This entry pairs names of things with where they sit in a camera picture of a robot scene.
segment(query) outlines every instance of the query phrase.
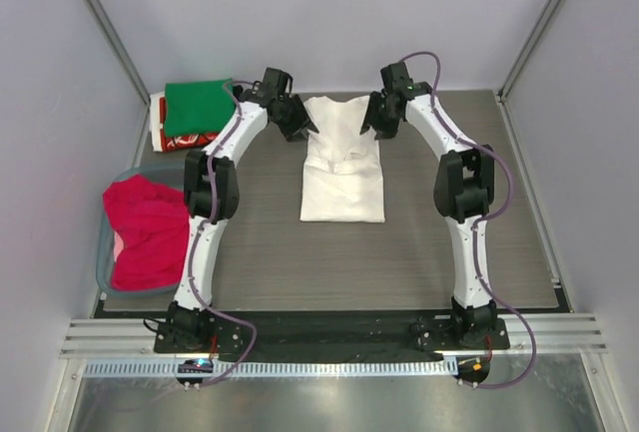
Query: green cloth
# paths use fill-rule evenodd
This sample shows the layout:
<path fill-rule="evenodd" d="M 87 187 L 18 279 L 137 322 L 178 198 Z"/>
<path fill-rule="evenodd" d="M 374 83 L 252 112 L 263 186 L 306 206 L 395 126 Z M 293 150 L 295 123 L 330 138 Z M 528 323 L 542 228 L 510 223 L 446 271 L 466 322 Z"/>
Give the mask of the green cloth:
<path fill-rule="evenodd" d="M 235 111 L 235 103 L 222 87 L 230 80 L 168 83 L 165 88 L 169 137 L 218 133 Z"/>

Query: white wall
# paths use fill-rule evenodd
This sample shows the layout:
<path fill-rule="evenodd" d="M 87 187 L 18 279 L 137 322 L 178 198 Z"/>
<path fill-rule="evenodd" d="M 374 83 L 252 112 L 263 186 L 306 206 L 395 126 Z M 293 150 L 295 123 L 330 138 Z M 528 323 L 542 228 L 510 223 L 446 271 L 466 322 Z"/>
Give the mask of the white wall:
<path fill-rule="evenodd" d="M 567 0 L 510 106 L 573 299 L 601 321 L 639 426 L 637 0 Z"/>
<path fill-rule="evenodd" d="M 415 50 L 441 55 L 445 89 L 497 88 L 546 0 L 102 0 L 152 91 L 170 81 L 260 79 L 361 91 Z M 416 62 L 413 76 L 432 78 Z"/>
<path fill-rule="evenodd" d="M 82 0 L 0 0 L 0 429 L 36 430 L 141 102 Z"/>

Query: laundry basket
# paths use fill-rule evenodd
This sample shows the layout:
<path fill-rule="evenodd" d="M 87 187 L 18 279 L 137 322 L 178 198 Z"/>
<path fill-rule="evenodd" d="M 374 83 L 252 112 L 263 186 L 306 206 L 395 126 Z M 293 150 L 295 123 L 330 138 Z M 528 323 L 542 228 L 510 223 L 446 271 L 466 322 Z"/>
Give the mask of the laundry basket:
<path fill-rule="evenodd" d="M 159 183 L 176 190 L 184 187 L 184 163 L 162 163 L 158 165 L 132 168 L 120 174 L 114 182 L 124 181 L 135 175 L 144 176 L 153 183 Z M 178 283 L 145 290 L 118 290 L 111 286 L 113 274 L 113 245 L 114 232 L 111 229 L 107 215 L 102 213 L 100 225 L 100 239 L 98 244 L 98 257 L 96 260 L 96 280 L 100 289 L 110 297 L 119 299 L 131 299 L 136 297 L 149 297 L 163 292 L 170 292 L 178 288 Z"/>

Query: pink garment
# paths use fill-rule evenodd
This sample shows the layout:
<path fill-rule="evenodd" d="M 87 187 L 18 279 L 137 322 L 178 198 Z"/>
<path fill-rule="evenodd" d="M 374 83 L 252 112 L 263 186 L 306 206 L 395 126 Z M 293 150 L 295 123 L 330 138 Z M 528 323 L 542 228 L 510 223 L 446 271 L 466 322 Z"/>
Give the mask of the pink garment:
<path fill-rule="evenodd" d="M 122 237 L 114 232 L 113 233 L 113 262 L 116 262 L 118 260 L 118 256 L 120 255 L 120 252 L 122 252 L 124 250 L 124 241 L 122 240 Z"/>
<path fill-rule="evenodd" d="M 116 245 L 119 236 L 124 246 L 111 285 L 144 290 L 180 282 L 189 243 L 189 212 L 182 192 L 137 175 L 110 185 L 103 202 Z"/>

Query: bimanual robot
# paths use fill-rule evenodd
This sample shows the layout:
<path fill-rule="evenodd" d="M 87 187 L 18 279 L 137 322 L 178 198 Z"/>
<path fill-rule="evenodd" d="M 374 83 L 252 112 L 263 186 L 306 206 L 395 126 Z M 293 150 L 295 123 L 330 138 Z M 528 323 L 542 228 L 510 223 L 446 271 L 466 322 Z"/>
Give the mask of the bimanual robot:
<path fill-rule="evenodd" d="M 455 266 L 449 328 L 456 343 L 448 348 L 483 349 L 489 337 L 495 338 L 493 348 L 506 348 L 503 321 L 497 318 L 496 304 L 476 273 L 478 263 L 484 284 L 488 283 L 485 221 L 476 220 L 488 214 L 493 202 L 493 158 L 467 145 L 474 143 L 454 125 L 436 98 L 439 118 L 433 114 L 431 87 L 413 82 L 403 62 L 383 68 L 381 78 L 383 89 L 370 94 L 361 131 L 373 128 L 379 139 L 391 139 L 399 122 L 406 121 L 439 159 L 433 197 L 448 224 Z M 191 215 L 191 237 L 182 281 L 167 321 L 159 327 L 162 343 L 156 342 L 156 350 L 180 351 L 185 341 L 204 343 L 216 333 L 205 305 L 212 301 L 211 284 L 222 234 L 239 204 L 236 165 L 269 123 L 275 123 L 287 141 L 303 140 L 308 130 L 317 131 L 300 97 L 287 92 L 292 80 L 289 74 L 268 68 L 263 80 L 250 89 L 234 88 L 240 105 L 235 116 L 214 142 L 188 154 L 185 201 Z M 475 241 L 473 227 L 478 228 Z"/>

